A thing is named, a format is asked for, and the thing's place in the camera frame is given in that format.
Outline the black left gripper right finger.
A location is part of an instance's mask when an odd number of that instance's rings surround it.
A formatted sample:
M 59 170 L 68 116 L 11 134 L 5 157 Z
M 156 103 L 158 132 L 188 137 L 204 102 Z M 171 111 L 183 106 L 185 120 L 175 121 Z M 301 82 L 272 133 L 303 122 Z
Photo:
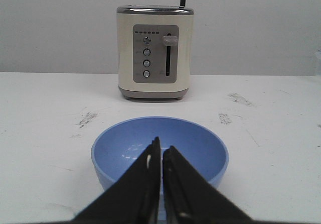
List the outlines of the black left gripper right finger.
M 210 185 L 174 147 L 163 154 L 167 221 L 251 221 L 245 212 Z

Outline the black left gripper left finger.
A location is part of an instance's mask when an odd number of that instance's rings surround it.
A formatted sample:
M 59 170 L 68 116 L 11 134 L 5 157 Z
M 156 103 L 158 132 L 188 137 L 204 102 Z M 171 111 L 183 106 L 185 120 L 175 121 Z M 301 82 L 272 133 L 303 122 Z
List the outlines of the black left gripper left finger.
M 161 185 L 159 137 L 73 221 L 157 221 Z

